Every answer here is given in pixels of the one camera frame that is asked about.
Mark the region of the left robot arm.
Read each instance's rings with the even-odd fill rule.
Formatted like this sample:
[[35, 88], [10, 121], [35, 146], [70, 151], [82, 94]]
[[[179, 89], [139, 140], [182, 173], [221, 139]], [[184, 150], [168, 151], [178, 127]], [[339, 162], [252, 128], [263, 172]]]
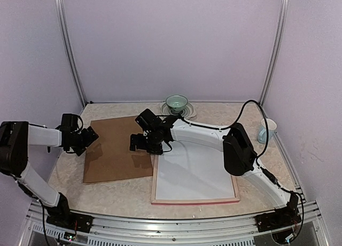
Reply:
[[54, 219], [63, 227], [75, 222], [74, 214], [65, 207], [64, 196], [53, 189], [36, 170], [38, 149], [53, 148], [67, 154], [81, 156], [99, 135], [89, 126], [84, 127], [79, 115], [66, 113], [56, 128], [33, 124], [28, 121], [4, 121], [1, 123], [1, 173], [12, 177], [23, 191], [55, 209]]

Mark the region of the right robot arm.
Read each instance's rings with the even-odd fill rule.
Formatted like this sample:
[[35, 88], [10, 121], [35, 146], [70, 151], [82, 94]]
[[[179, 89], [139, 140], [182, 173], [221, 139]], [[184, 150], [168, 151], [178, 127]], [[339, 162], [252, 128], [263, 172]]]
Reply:
[[223, 153], [223, 166], [227, 173], [243, 177], [270, 199], [276, 212], [274, 223], [284, 227], [294, 218], [298, 204], [302, 202], [299, 193], [285, 188], [261, 162], [243, 125], [235, 120], [229, 126], [214, 126], [194, 123], [182, 115], [156, 115], [145, 109], [135, 122], [142, 133], [130, 136], [131, 151], [145, 150], [152, 155], [165, 153], [163, 144], [173, 141], [191, 142]]

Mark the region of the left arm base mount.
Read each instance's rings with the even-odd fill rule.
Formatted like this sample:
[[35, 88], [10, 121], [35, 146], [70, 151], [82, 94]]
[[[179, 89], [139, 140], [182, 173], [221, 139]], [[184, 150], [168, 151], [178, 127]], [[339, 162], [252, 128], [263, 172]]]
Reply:
[[93, 216], [81, 213], [64, 211], [58, 207], [46, 207], [48, 213], [46, 222], [57, 227], [73, 230], [75, 232], [90, 233]]

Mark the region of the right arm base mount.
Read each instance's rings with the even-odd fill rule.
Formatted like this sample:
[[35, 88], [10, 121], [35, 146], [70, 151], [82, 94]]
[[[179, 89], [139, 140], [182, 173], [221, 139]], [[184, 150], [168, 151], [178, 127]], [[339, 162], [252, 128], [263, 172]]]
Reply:
[[261, 233], [299, 224], [302, 218], [297, 207], [284, 207], [270, 213], [257, 215], [255, 221], [258, 232]]

